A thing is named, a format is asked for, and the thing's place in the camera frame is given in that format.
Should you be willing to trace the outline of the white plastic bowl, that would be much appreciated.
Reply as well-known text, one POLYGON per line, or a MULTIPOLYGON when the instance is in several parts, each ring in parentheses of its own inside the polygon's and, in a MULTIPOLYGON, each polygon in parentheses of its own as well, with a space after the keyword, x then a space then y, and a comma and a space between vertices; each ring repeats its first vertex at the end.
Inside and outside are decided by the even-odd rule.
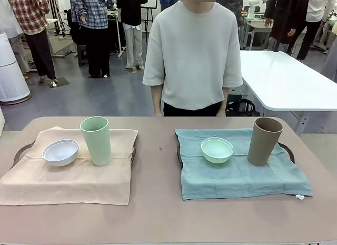
POLYGON ((66 166, 76 159, 78 150, 79 144, 75 140, 58 140, 45 148, 43 159, 51 166, 66 166))

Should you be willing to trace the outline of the white rounded side table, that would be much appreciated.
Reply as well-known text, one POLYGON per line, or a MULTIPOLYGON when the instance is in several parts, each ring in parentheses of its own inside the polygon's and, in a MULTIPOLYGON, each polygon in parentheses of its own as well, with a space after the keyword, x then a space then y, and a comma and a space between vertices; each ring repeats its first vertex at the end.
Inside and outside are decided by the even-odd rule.
POLYGON ((297 115, 301 135, 310 112, 337 112, 337 83, 284 52, 241 51, 245 85, 264 108, 297 115))

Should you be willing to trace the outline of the black light stand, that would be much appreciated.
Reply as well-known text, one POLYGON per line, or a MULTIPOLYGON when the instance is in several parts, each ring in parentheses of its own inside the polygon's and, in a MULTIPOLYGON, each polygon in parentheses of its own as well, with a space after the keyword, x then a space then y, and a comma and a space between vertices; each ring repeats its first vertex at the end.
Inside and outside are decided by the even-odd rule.
POLYGON ((57 19, 58 19, 56 35, 58 36, 59 40, 65 40, 66 39, 66 32, 68 32, 69 30, 67 30, 66 27, 65 27, 65 26, 68 26, 68 25, 63 21, 63 17, 62 17, 62 15, 60 13, 60 10, 58 8, 57 0, 54 0, 54 8, 55 8, 55 13, 56 13, 57 19))

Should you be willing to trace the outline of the grey floor base plate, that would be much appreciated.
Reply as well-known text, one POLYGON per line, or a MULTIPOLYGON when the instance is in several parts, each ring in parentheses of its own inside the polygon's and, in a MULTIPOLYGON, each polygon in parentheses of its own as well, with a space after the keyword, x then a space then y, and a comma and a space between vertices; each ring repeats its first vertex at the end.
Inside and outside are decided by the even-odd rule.
POLYGON ((60 77, 58 79, 55 79, 55 80, 50 80, 50 79, 47 79, 45 81, 45 83, 47 84, 47 86, 49 88, 56 88, 56 87, 61 87, 61 86, 66 86, 66 85, 69 85, 70 83, 68 82, 67 79, 65 79, 64 77, 60 77))

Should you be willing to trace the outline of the person's right forearm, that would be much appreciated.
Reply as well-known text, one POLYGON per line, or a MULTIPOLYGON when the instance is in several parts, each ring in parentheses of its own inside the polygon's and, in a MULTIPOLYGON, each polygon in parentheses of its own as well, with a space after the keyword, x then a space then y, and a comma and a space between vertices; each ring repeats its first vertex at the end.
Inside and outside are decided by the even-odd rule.
POLYGON ((161 111, 161 97, 163 85, 151 86, 151 95, 155 116, 163 116, 161 111))

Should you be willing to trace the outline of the blue-grey cloth mat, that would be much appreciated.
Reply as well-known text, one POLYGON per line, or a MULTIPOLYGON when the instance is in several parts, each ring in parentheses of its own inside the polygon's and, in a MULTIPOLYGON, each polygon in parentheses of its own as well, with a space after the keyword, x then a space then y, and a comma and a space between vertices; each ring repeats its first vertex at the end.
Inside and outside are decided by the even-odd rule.
POLYGON ((287 151, 276 144, 265 166, 254 166, 248 159, 252 130, 176 129, 182 162, 182 199, 251 198, 287 194, 312 197, 306 175, 287 151), (233 155, 222 164, 213 164, 202 154, 202 142, 211 137, 228 140, 233 155))

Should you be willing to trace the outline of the beige cloth mat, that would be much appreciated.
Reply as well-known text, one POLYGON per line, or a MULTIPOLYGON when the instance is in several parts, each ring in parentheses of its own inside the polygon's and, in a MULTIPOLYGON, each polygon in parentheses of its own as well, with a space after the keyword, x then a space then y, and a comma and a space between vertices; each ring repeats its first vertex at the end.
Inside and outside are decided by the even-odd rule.
POLYGON ((41 131, 22 159, 0 178, 0 205, 98 203, 127 206, 130 199, 131 159, 138 131, 110 130, 112 157, 96 166, 79 129, 53 127, 41 131), (79 144, 76 159, 54 167, 43 151, 57 140, 79 144))

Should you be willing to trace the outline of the person in black top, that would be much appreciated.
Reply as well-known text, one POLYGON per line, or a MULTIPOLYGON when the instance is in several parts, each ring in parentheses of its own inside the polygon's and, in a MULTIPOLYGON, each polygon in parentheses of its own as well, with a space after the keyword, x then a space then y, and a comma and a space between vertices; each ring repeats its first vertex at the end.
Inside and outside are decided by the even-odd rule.
POLYGON ((126 69, 143 70, 141 5, 148 0, 116 0, 126 40, 126 69))

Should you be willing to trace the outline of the tall light green cup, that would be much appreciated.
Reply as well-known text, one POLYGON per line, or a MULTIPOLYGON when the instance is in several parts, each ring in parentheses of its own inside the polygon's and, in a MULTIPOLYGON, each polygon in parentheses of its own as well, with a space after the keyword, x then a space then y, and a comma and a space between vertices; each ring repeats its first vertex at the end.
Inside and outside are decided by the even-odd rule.
POLYGON ((102 116, 89 117, 81 122, 80 129, 96 166, 104 166, 111 161, 109 121, 102 116))

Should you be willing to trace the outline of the dark small stool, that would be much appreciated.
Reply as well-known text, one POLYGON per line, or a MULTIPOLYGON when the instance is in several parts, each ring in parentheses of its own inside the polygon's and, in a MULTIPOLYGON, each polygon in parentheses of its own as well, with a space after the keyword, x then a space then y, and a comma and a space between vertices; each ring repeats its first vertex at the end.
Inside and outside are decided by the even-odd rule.
POLYGON ((86 55, 86 45, 76 45, 77 48, 77 59, 79 67, 82 67, 88 64, 87 55, 86 55))

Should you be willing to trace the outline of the tall brown cup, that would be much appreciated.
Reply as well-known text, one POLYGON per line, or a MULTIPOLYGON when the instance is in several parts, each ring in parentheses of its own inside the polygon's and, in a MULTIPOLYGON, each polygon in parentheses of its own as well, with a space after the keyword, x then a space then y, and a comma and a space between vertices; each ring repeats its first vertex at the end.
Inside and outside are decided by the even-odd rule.
POLYGON ((253 125, 248 161, 255 166, 266 165, 282 131, 283 125, 279 121, 258 117, 253 125))

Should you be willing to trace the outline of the person in white shirt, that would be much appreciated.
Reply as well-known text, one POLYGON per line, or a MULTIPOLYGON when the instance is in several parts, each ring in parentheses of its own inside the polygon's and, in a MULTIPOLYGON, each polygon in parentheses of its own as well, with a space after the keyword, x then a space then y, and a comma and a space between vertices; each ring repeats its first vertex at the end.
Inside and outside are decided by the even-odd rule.
POLYGON ((335 2, 336 0, 309 0, 305 20, 296 30, 296 37, 299 37, 306 28, 301 48, 296 57, 297 60, 302 61, 306 58, 319 28, 327 20, 335 2))

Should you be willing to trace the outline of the light green plastic bowl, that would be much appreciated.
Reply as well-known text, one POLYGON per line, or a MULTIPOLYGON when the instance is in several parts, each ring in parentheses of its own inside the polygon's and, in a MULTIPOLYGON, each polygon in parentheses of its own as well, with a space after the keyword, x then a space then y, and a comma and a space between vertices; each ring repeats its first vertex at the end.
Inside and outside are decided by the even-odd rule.
POLYGON ((205 159, 214 164, 222 164, 233 155, 233 145, 218 137, 207 138, 201 143, 202 154, 205 159))

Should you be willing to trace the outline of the white cylindrical air purifier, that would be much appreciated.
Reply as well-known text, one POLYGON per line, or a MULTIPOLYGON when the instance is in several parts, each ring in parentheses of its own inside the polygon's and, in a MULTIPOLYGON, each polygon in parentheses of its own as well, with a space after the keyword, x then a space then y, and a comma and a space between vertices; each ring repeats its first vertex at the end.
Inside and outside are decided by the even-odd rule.
POLYGON ((5 32, 0 31, 0 104, 12 105, 31 98, 5 32))

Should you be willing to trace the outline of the person in blue plaid shirt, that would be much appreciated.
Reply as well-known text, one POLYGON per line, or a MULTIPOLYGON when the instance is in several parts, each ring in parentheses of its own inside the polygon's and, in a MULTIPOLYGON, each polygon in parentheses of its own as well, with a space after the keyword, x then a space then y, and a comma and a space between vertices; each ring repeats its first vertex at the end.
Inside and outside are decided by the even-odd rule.
POLYGON ((70 0, 72 20, 80 26, 86 45, 88 73, 92 78, 110 76, 108 14, 115 0, 70 0))

